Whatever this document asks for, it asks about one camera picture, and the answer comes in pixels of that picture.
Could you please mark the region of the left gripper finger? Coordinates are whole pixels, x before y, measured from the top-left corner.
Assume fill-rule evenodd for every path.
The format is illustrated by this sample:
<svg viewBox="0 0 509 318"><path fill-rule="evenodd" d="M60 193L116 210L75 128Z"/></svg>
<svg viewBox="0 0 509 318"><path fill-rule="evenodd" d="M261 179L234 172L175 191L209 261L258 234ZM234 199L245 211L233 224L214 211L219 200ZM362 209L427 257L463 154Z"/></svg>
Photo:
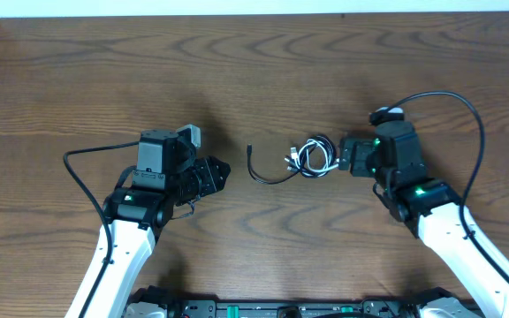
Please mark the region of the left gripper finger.
<svg viewBox="0 0 509 318"><path fill-rule="evenodd" d="M217 191L222 191L224 189L226 180L230 173L230 170L216 170L214 172L214 186Z"/></svg>
<svg viewBox="0 0 509 318"><path fill-rule="evenodd" d="M230 175L231 167L228 163L225 163L214 156L211 156L209 159L211 161L211 170L219 177L228 177Z"/></svg>

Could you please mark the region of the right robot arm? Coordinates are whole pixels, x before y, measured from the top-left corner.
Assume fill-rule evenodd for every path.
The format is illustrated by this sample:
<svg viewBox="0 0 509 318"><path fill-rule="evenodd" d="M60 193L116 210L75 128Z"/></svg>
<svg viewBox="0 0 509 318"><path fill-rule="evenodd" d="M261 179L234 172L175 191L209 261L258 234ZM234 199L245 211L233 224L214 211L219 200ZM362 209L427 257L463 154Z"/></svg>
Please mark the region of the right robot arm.
<svg viewBox="0 0 509 318"><path fill-rule="evenodd" d="M340 141L339 168L373 178L394 219L437 254L487 317L509 317L509 261L483 233L459 195L432 178L413 125L378 125L370 139Z"/></svg>

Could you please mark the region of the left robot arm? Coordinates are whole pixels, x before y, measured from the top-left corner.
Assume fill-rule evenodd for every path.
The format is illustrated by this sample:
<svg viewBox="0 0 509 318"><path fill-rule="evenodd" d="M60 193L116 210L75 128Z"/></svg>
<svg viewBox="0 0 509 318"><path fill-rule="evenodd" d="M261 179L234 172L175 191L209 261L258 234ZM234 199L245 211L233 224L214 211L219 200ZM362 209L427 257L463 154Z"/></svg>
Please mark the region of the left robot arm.
<svg viewBox="0 0 509 318"><path fill-rule="evenodd" d="M198 157L201 130L145 130L137 163L121 173L113 192L99 203L88 198L102 226L95 253L67 311L69 317L120 317L131 290L153 253L174 208L194 206L224 189L231 168L214 156Z"/></svg>

